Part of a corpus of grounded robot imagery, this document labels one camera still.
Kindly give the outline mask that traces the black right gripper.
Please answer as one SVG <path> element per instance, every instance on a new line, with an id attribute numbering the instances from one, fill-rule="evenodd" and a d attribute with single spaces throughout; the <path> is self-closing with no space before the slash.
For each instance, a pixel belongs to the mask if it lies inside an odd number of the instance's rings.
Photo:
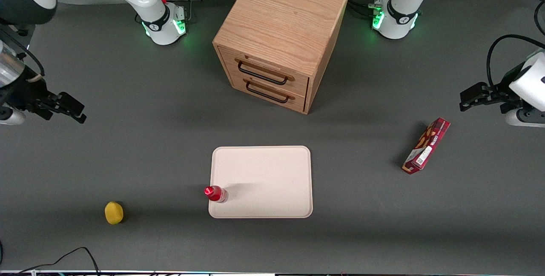
<path id="1" fill-rule="evenodd" d="M 24 121 L 27 111 L 47 121 L 52 118 L 53 113 L 58 113 L 84 124 L 87 116 L 83 114 L 82 103 L 66 92 L 49 92 L 42 78 L 30 82 L 35 76 L 38 76 L 36 72 L 25 67 L 14 82 L 1 88 L 1 121 Z"/>

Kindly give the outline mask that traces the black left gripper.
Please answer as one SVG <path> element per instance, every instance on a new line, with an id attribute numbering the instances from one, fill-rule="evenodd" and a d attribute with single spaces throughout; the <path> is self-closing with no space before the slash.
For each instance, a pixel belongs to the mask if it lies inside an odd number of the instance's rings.
<path id="1" fill-rule="evenodd" d="M 500 111 L 502 114 L 507 114 L 511 110 L 522 110 L 524 115 L 529 113 L 529 104 L 510 89 L 509 85 L 514 82 L 521 74 L 523 65 L 517 65 L 510 69 L 496 84 L 493 83 L 492 72 L 489 70 L 489 86 L 492 88 L 492 97 L 488 84 L 485 82 L 477 82 L 460 93 L 461 101 L 459 110 L 465 112 L 476 106 L 487 106 L 500 103 Z"/>

